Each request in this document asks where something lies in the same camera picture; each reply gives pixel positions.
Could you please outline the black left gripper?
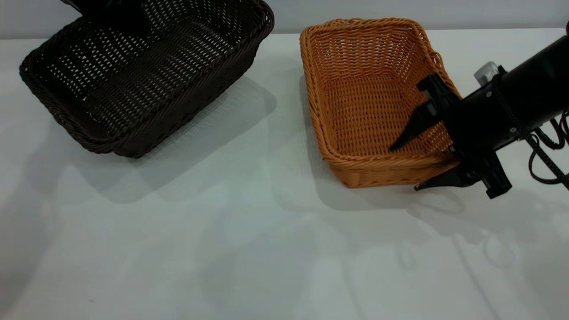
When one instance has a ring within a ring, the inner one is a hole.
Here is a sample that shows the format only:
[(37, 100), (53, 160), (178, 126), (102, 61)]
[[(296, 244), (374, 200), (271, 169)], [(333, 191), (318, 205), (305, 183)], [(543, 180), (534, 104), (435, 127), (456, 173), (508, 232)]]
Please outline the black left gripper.
[(127, 35), (149, 36), (150, 23), (145, 14), (146, 0), (64, 0), (83, 18), (115, 27)]

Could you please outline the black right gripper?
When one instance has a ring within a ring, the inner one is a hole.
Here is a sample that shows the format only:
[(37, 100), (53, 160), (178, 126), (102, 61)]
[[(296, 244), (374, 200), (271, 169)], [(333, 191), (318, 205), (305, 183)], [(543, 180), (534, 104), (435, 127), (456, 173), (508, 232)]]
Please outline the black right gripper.
[(449, 152), (458, 165), (414, 186), (415, 191), (433, 187), (469, 187), (482, 182), (490, 199), (512, 188), (497, 150), (520, 133), (521, 102), (529, 92), (529, 81), (507, 72), (496, 75), (488, 85), (461, 99), (437, 74), (418, 83), (432, 103), (419, 105), (398, 139), (394, 152), (423, 132), (443, 122), (451, 138)]

